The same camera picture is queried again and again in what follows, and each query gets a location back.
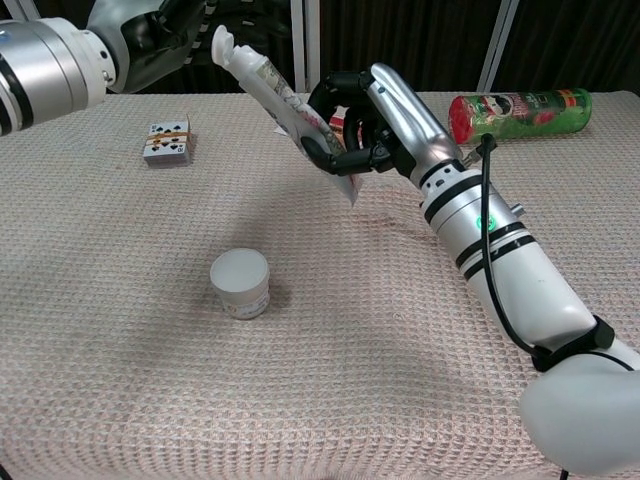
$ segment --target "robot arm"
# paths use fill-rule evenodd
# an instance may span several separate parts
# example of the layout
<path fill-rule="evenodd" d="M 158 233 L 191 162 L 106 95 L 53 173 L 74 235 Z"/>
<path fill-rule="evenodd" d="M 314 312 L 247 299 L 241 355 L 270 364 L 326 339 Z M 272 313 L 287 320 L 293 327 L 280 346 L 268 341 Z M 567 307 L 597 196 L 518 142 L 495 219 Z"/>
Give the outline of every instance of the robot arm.
<path fill-rule="evenodd" d="M 87 30 L 60 18 L 1 22 L 0 135 L 95 106 L 106 88 L 133 92 L 177 70 L 215 11 L 210 3 L 98 0 Z"/>
<path fill-rule="evenodd" d="M 495 142 L 483 139 L 463 159 L 415 92 L 383 64 L 330 75 L 310 104 L 325 120 L 337 105 L 348 107 L 346 154 L 331 156 L 303 139 L 316 166 L 337 175 L 396 168 L 407 177 L 425 196 L 425 219 L 498 328 L 546 372 L 520 402 L 540 451 L 579 474 L 640 463 L 640 373 L 628 371 L 640 369 L 640 355 L 587 309 L 520 221 L 521 208 L 509 207 L 490 185 Z M 483 171 L 468 168 L 479 157 Z"/>

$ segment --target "green indicator light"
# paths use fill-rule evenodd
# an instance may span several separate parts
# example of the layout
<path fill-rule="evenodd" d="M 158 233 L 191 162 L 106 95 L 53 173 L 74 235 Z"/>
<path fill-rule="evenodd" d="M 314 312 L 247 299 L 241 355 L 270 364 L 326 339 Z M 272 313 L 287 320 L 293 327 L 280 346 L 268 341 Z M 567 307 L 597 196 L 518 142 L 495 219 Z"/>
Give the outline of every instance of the green indicator light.
<path fill-rule="evenodd" d="M 478 217 L 476 220 L 476 226 L 478 230 L 482 230 L 482 217 Z M 496 219 L 493 218 L 493 215 L 489 215 L 489 231 L 493 232 L 496 228 Z"/>

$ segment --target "white jar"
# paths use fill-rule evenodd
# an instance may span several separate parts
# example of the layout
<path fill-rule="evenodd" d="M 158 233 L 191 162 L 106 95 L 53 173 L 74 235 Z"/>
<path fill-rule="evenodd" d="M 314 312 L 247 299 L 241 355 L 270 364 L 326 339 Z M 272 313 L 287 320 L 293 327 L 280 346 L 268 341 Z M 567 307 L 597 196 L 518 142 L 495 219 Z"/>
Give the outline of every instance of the white jar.
<path fill-rule="evenodd" d="M 256 250 L 236 248 L 220 255 L 211 265 L 211 283 L 232 317 L 249 320 L 269 305 L 269 264 Z"/>

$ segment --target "deck of playing cards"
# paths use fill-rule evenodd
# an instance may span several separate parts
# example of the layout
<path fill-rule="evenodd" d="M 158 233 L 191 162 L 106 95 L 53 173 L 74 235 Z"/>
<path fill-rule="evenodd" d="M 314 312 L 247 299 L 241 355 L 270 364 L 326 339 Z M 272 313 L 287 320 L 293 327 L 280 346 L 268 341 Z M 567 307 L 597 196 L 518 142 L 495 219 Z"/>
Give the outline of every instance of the deck of playing cards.
<path fill-rule="evenodd" d="M 193 154 L 191 125 L 186 122 L 154 123 L 143 157 L 151 168 L 171 168 L 190 165 Z"/>

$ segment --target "red can lid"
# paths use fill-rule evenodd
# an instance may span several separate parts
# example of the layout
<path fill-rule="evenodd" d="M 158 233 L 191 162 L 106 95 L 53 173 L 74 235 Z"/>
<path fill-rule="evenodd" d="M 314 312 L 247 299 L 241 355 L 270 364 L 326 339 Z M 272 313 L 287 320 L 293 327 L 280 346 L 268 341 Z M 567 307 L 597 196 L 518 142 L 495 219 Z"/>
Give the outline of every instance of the red can lid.
<path fill-rule="evenodd" d="M 453 99 L 449 107 L 449 130 L 456 143 L 467 143 L 473 136 L 473 122 L 464 97 Z"/>

